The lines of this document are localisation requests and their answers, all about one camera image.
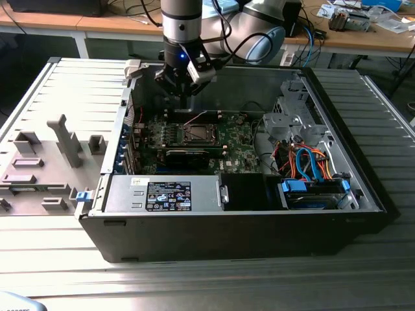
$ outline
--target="desk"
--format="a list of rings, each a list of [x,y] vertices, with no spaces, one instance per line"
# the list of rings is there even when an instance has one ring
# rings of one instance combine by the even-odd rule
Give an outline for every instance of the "desk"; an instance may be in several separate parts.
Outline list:
[[[318,7],[324,0],[305,0],[305,10],[309,19],[319,29],[327,31],[327,39],[322,52],[343,54],[364,54],[376,56],[407,57],[415,43],[414,32],[393,34],[377,25],[369,32],[334,32],[328,29],[327,19],[316,17]],[[68,36],[75,39],[81,58],[89,58],[86,38],[162,41],[162,30],[154,25],[144,25],[127,17],[106,13],[102,17],[83,17],[63,14],[16,13],[5,2],[8,13],[28,34],[46,36]],[[415,9],[407,9],[400,14],[415,14]],[[161,20],[159,12],[152,15]],[[0,8],[0,32],[21,33],[13,21]],[[304,34],[296,38],[286,38],[282,49],[285,50],[281,65],[290,65],[294,52],[307,44]]]

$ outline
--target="blue cable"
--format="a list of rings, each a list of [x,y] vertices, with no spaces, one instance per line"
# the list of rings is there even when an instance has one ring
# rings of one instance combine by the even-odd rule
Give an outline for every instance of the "blue cable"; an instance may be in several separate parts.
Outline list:
[[[301,148],[297,151],[297,155],[296,155],[296,166],[297,166],[297,170],[298,172],[307,180],[307,181],[311,181],[310,176],[308,176],[305,172],[303,172],[302,168],[301,168],[301,163],[300,163],[300,158],[301,158],[301,153],[303,151],[306,151],[309,153],[310,155],[310,162],[311,162],[311,170],[313,171],[314,177],[318,180],[323,182],[324,178],[322,177],[322,175],[320,174],[320,171],[317,168],[317,162],[316,159],[314,158],[314,154],[311,152],[311,150],[306,149],[306,148]]]
[[[303,65],[303,67],[305,67],[305,65],[307,65],[307,63],[308,63],[308,62],[309,62],[309,60],[310,60],[310,56],[311,56],[311,53],[312,53],[312,51],[313,51],[314,41],[313,41],[313,36],[311,35],[310,30],[309,30],[306,26],[303,26],[303,28],[305,29],[305,31],[307,31],[307,33],[308,33],[308,35],[309,35],[309,39],[310,39],[310,51],[309,51],[309,55],[308,55],[308,57],[307,57],[307,59],[306,59],[306,61],[305,61],[304,65]]]

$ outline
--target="power supply label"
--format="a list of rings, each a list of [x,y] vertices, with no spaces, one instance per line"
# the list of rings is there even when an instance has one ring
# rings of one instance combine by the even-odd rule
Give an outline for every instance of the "power supply label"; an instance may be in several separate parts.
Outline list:
[[[192,192],[190,182],[149,182],[145,209],[149,212],[191,211]]]

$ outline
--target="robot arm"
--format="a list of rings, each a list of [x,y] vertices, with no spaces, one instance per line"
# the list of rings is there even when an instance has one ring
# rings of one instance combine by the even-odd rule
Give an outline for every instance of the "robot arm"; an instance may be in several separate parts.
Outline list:
[[[269,62],[285,37],[284,3],[253,0],[242,11],[202,21],[202,0],[161,0],[165,65],[155,80],[185,108],[187,98],[206,87],[227,62],[220,57],[231,54],[248,63]]]

